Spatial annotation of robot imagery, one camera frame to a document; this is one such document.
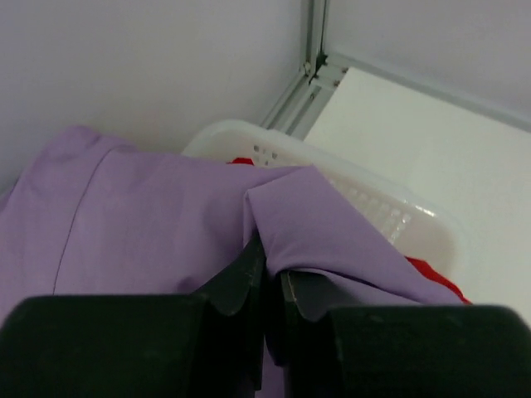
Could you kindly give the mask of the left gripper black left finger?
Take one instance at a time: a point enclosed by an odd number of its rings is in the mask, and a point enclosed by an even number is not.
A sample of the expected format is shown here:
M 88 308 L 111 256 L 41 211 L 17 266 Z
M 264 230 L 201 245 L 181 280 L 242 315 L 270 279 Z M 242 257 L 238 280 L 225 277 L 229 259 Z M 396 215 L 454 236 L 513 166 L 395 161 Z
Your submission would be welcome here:
M 191 294 L 41 296 L 1 328 L 4 397 L 252 397 L 266 256 L 254 235 Z

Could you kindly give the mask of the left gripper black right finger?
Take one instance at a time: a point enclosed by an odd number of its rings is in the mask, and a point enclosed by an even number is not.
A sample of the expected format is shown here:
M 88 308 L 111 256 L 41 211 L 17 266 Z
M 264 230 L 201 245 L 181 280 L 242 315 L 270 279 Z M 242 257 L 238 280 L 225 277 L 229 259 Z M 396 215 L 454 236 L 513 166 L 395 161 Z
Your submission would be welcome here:
M 318 274 L 280 276 L 293 397 L 527 397 L 530 330 L 505 307 L 366 306 Z

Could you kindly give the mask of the purple trousers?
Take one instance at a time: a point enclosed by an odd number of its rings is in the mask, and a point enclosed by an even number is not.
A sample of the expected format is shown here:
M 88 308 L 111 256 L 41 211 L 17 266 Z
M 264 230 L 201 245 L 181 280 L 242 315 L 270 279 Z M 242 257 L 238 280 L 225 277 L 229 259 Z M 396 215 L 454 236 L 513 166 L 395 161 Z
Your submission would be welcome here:
M 1 196 L 1 328 L 29 298 L 200 289 L 260 238 L 224 251 L 228 164 L 143 152 L 81 127 L 55 138 Z M 284 272 L 272 275 L 265 258 L 262 384 L 252 397 L 293 397 L 280 359 Z

